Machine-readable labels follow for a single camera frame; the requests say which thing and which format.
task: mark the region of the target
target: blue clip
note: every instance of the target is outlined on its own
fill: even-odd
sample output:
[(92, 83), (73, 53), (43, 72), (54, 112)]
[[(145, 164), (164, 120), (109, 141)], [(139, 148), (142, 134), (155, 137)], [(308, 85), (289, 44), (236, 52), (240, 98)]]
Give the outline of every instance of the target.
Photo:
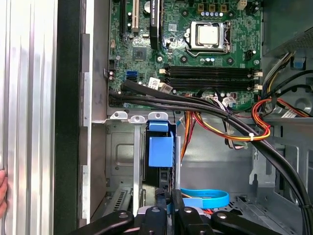
[(187, 207), (199, 207), (202, 209), (214, 209), (225, 207), (229, 204), (229, 194), (217, 189), (186, 189), (180, 191), (193, 198), (183, 198)]
[[(149, 131), (168, 132), (168, 122), (150, 121)], [(174, 135), (170, 131), (169, 137), (150, 137), (149, 139), (149, 166), (173, 166)]]

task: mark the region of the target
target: ribbed metal surface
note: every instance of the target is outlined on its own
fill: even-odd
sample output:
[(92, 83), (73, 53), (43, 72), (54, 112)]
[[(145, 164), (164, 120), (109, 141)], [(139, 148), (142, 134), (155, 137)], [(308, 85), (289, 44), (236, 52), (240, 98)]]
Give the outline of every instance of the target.
[(1, 234), (53, 234), (56, 0), (0, 0)]

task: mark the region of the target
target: white connector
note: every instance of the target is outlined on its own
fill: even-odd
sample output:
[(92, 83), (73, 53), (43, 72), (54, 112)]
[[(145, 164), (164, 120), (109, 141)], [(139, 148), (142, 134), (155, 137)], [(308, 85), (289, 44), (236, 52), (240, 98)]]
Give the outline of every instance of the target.
[(133, 24), (132, 30), (135, 33), (139, 32), (139, 0), (133, 0)]
[(242, 11), (245, 9), (247, 4), (248, 4), (247, 0), (239, 0), (239, 2), (237, 4), (237, 9)]

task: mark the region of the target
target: blue plastic latch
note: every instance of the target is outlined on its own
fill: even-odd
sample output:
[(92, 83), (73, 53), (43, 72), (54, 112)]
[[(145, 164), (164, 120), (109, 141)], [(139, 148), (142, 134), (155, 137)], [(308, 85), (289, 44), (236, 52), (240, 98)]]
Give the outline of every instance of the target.
[(150, 121), (149, 131), (168, 132), (168, 122), (166, 121)]
[[(149, 131), (168, 132), (168, 122), (150, 121)], [(173, 166), (174, 136), (170, 131), (168, 137), (149, 138), (149, 166), (172, 167)]]

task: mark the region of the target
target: sata port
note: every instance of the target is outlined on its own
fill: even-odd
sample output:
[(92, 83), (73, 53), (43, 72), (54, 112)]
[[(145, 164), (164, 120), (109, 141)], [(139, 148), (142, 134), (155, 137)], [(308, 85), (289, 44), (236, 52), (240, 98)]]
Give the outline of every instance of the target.
[(126, 77), (138, 77), (137, 71), (126, 71)]

